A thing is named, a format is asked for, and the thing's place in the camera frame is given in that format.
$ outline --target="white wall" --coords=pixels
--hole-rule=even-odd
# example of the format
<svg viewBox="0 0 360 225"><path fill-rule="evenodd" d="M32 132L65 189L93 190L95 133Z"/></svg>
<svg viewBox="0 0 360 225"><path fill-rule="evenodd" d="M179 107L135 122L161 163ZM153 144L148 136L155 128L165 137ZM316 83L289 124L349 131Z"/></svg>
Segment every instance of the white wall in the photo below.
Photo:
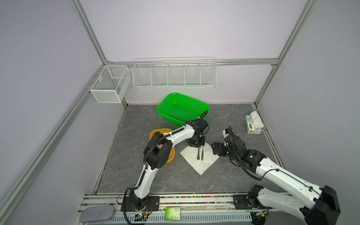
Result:
<svg viewBox="0 0 360 225"><path fill-rule="evenodd" d="M125 99L129 104L158 104L168 94L177 92L206 103L254 102L271 71L271 65L217 66L216 68L216 87L136 89L131 81Z"/></svg>
<svg viewBox="0 0 360 225"><path fill-rule="evenodd" d="M122 109L89 97L8 225L74 223L101 172Z"/></svg>
<svg viewBox="0 0 360 225"><path fill-rule="evenodd" d="M306 0L81 0L109 61L277 58Z"/></svg>
<svg viewBox="0 0 360 225"><path fill-rule="evenodd" d="M0 201L99 65L66 0L0 2Z"/></svg>
<svg viewBox="0 0 360 225"><path fill-rule="evenodd" d="M360 2L321 1L259 108L294 174L338 194L358 224Z"/></svg>

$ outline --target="green basket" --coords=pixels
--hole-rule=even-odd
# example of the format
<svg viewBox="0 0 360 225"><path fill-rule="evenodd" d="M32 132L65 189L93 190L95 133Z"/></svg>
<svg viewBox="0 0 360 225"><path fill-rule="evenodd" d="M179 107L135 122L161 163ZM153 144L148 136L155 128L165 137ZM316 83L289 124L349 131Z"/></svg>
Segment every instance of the green basket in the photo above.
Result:
<svg viewBox="0 0 360 225"><path fill-rule="evenodd" d="M157 112L164 119L180 126L184 125L184 121L197 119L204 111L210 111L208 104L179 93L169 94L157 107Z"/></svg>

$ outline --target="white mesh basket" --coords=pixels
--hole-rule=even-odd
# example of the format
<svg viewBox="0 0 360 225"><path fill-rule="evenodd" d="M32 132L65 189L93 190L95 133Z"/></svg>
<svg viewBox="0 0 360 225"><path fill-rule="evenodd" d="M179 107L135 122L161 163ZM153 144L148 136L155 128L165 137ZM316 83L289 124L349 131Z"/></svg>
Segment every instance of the white mesh basket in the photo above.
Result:
<svg viewBox="0 0 360 225"><path fill-rule="evenodd" d="M130 80L127 66L105 66L90 91L99 103L121 103Z"/></svg>
<svg viewBox="0 0 360 225"><path fill-rule="evenodd" d="M215 87L215 60L135 63L132 71L136 88Z"/></svg>

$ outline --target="orange plastic container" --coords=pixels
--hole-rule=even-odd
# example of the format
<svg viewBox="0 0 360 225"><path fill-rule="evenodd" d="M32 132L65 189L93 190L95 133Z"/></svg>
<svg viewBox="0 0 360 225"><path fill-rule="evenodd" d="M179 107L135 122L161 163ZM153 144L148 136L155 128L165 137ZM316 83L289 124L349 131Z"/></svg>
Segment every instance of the orange plastic container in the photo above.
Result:
<svg viewBox="0 0 360 225"><path fill-rule="evenodd" d="M162 128L162 129L156 129L156 130L153 130L151 131L150 133L150 138L149 140L153 137L153 135L159 131L160 133L164 134L164 133L169 133L169 132L172 132L172 129L169 129L169 128ZM167 160L166 163L171 163L173 160L174 160L174 156L175 156L175 147L173 147L170 151L170 155L169 155L169 159Z"/></svg>

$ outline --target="gray pouch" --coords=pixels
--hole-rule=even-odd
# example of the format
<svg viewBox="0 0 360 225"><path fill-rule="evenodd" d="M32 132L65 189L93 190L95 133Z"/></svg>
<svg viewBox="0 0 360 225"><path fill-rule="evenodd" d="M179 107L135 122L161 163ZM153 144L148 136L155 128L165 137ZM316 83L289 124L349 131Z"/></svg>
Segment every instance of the gray pouch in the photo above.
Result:
<svg viewBox="0 0 360 225"><path fill-rule="evenodd" d="M114 207L112 206L96 206L84 209L80 215L80 222L96 222L109 220L114 215Z"/></svg>

